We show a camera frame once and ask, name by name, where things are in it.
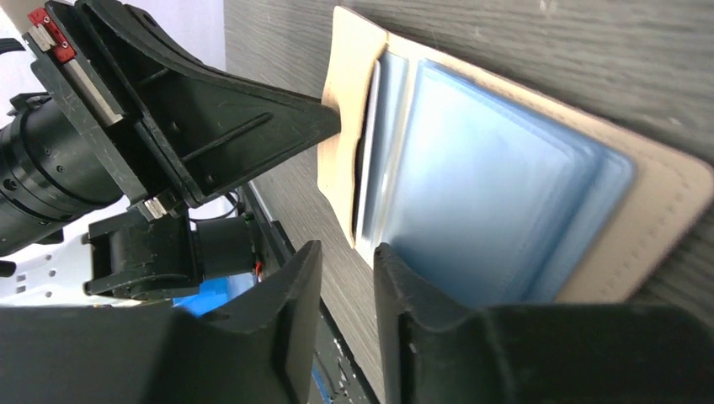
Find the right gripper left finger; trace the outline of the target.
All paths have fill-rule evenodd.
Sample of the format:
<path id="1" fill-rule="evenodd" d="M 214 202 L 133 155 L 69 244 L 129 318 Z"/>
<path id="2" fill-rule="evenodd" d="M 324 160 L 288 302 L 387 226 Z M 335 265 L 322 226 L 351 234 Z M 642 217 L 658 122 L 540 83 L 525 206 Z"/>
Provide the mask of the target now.
<path id="1" fill-rule="evenodd" d="M 203 316 L 161 305 L 1 311 L 4 403 L 305 403 L 322 245 Z"/>

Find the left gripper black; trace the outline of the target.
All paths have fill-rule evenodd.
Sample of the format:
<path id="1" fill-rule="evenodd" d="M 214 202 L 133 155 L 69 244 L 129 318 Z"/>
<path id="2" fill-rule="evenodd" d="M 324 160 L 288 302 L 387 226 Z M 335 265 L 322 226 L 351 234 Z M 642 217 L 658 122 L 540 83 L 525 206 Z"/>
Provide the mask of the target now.
<path id="1" fill-rule="evenodd" d="M 163 45 L 181 56 L 190 52 L 163 30 L 146 10 L 125 5 Z M 73 5 L 48 1 L 28 12 L 31 27 L 25 40 L 35 43 L 39 54 L 57 67 L 79 67 L 69 56 L 79 56 L 69 34 L 60 28 L 61 18 L 79 24 Z M 67 63 L 56 53 L 67 53 Z M 13 121 L 1 129 L 1 257 L 32 244 L 62 243 L 62 228 L 112 205 L 120 198 L 115 181 L 90 145 L 61 110 L 52 93 L 22 93 L 11 100 Z"/>

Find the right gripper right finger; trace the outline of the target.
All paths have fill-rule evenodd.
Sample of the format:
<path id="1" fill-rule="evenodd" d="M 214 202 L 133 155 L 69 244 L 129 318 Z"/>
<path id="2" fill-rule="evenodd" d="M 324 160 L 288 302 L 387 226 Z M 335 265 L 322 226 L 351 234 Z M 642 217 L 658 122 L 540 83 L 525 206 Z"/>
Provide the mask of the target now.
<path id="1" fill-rule="evenodd" d="M 713 334 L 674 306 L 462 306 L 374 253 L 389 403 L 710 403 Z"/>

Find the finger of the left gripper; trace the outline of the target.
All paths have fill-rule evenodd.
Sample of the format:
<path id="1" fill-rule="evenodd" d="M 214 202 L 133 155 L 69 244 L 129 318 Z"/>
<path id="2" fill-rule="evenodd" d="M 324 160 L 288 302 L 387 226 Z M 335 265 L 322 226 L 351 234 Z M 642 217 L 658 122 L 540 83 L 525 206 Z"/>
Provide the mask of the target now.
<path id="1" fill-rule="evenodd" d="M 75 8 L 101 72 L 189 206 L 340 131 L 338 113 L 317 98 L 207 66 L 142 9 L 117 1 L 79 1 Z"/>

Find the beige leather card holder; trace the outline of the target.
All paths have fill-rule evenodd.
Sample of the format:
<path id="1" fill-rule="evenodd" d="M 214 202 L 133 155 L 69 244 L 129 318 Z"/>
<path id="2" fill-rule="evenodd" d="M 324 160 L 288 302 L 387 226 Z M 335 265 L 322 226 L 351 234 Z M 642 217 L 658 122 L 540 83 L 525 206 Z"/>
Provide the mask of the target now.
<path id="1" fill-rule="evenodd" d="M 339 113 L 342 129 L 317 147 L 317 184 L 349 245 L 355 243 L 356 149 L 363 133 L 374 65 L 385 51 L 436 61 L 634 160 L 638 175 L 630 194 L 559 291 L 560 302 L 627 299 L 711 205 L 713 171 L 702 160 L 406 39 L 337 6 L 322 103 Z"/>

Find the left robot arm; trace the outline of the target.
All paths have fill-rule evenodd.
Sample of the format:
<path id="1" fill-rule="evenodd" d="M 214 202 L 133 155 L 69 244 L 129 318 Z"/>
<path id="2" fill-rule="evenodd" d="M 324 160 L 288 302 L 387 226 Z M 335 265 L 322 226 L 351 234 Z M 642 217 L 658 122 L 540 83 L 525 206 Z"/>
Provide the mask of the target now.
<path id="1" fill-rule="evenodd" d="M 86 294 L 193 294 L 205 278 L 198 242 L 220 275 L 253 269 L 236 219 L 192 226 L 188 209 L 337 134 L 338 112 L 204 64 L 128 4 L 48 1 L 28 19 L 44 91 L 14 97 L 1 131 L 2 255 L 126 197 L 126 213 L 89 227 Z"/>

